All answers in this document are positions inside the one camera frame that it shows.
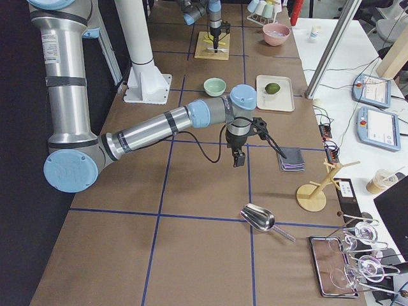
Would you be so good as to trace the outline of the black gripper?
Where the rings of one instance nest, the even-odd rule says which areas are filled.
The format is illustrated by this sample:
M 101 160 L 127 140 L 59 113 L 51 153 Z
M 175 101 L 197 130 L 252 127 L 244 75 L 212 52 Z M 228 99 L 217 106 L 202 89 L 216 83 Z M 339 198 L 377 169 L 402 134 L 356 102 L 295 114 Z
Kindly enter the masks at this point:
M 233 167 L 243 166 L 245 164 L 245 154 L 242 152 L 242 146 L 247 141 L 247 135 L 235 135 L 227 131 L 226 141 L 227 147 L 231 149 L 233 155 Z
M 210 35 L 213 38 L 213 51 L 214 53 L 218 52 L 219 46 L 219 36 L 221 35 L 220 27 L 210 27 Z

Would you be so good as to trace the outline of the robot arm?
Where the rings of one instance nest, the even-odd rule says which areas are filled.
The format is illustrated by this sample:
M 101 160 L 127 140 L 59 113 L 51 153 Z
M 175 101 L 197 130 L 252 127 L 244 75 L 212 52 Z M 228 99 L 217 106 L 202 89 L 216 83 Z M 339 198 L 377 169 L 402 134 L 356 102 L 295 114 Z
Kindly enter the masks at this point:
M 124 154 L 155 145 L 183 130 L 223 123 L 235 166 L 242 166 L 241 150 L 259 132 L 252 113 L 256 91 L 245 84 L 227 96 L 198 99 L 134 127 L 95 135 L 91 131 L 82 39 L 100 19 L 96 1 L 30 1 L 32 23 L 40 30 L 46 86 L 54 132 L 43 172 L 54 188 L 77 193 L 95 183 L 98 175 Z
M 194 3 L 190 0 L 177 0 L 177 4 L 182 11 L 185 23 L 189 26 L 207 15 L 210 34 L 213 36 L 213 49 L 215 53 L 218 53 L 222 28 L 221 2 L 209 0 Z

